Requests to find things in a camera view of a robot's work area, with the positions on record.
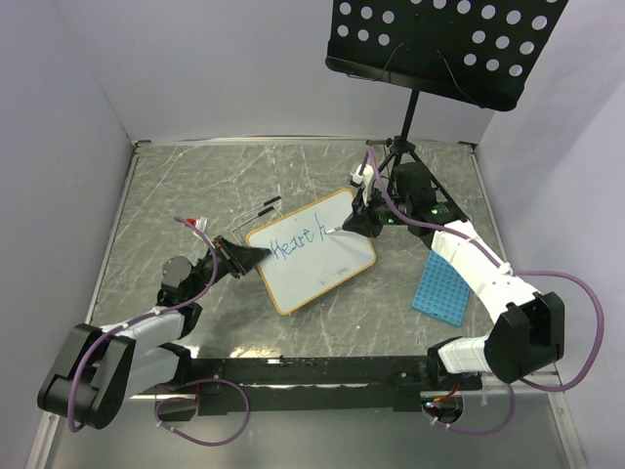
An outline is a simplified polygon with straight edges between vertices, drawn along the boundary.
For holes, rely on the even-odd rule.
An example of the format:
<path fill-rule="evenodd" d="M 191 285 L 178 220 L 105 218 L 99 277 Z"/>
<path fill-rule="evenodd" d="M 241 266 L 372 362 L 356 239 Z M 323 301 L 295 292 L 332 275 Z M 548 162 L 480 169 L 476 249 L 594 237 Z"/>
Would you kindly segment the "yellow framed whiteboard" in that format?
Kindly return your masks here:
<path fill-rule="evenodd" d="M 352 213 L 353 199 L 341 189 L 246 236 L 248 246 L 270 251 L 259 271 L 279 314 L 293 313 L 375 264 L 369 238 L 333 231 Z"/>

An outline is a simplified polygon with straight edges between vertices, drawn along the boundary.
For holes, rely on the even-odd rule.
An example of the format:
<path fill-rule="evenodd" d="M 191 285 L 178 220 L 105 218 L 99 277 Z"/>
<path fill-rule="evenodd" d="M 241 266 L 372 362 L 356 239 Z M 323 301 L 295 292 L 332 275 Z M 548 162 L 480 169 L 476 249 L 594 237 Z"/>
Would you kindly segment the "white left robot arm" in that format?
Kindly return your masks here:
<path fill-rule="evenodd" d="M 147 313 L 106 326 L 81 323 L 69 332 L 37 395 L 44 411 L 77 428 L 103 429 L 129 398 L 163 385 L 183 392 L 193 378 L 190 351 L 178 345 L 195 328 L 198 301 L 223 277 L 240 278 L 272 255 L 216 237 L 204 257 L 165 262 L 155 306 Z"/>

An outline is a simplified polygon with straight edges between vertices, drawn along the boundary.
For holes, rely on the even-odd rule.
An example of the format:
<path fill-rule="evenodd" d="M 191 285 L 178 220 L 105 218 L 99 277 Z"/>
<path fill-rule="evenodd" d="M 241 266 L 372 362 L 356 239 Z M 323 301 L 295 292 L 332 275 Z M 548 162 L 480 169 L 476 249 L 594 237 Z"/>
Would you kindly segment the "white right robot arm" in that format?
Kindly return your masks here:
<path fill-rule="evenodd" d="M 426 366 L 428 381 L 447 389 L 461 374 L 488 372 L 513 383 L 560 360 L 563 300 L 516 276 L 424 164 L 397 166 L 387 190 L 375 187 L 380 177 L 370 164 L 361 163 L 352 171 L 357 193 L 342 231 L 373 238 L 385 226 L 407 226 L 469 285 L 493 323 L 485 336 L 448 339 L 431 347 L 434 360 Z"/>

